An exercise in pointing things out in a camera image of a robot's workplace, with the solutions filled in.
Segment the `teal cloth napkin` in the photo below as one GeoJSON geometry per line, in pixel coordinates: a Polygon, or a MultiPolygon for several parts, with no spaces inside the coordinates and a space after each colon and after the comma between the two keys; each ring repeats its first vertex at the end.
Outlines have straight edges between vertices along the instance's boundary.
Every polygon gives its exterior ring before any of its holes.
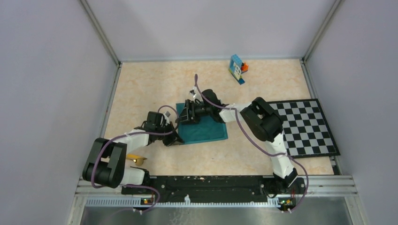
{"type": "Polygon", "coordinates": [[[209,115],[201,116],[197,124],[179,125],[178,134],[185,145],[228,139],[226,124],[214,121],[209,115]]]}

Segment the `colourful toy block house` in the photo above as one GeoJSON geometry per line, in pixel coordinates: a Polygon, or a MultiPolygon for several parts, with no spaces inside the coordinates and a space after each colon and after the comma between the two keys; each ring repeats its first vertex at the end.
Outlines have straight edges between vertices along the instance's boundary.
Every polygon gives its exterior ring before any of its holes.
{"type": "Polygon", "coordinates": [[[240,85],[245,83],[242,74],[246,73],[248,68],[248,64],[243,62],[236,54],[230,57],[229,72],[240,85]]]}

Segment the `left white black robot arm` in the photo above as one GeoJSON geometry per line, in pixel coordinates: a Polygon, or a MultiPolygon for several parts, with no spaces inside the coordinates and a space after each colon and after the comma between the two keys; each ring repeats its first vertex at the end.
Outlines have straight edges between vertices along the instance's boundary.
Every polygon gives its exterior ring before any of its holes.
{"type": "Polygon", "coordinates": [[[97,138],[83,168],[82,178],[94,188],[132,185],[140,194],[149,191],[151,182],[147,171],[127,167],[127,155],[155,141],[165,146],[183,144],[183,139],[165,113],[149,112],[139,127],[112,139],[97,138]]]}

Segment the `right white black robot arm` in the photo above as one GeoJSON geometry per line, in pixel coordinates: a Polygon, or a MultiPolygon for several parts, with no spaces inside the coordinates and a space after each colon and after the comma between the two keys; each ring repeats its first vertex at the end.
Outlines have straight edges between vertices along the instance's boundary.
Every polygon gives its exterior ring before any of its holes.
{"type": "Polygon", "coordinates": [[[244,104],[224,104],[212,89],[201,93],[191,91],[194,99],[187,99],[179,113],[182,124],[198,124],[202,117],[209,116],[215,122],[245,122],[252,134],[265,144],[271,155],[275,187],[281,193],[294,188],[298,177],[283,142],[283,120],[262,97],[244,104]]]}

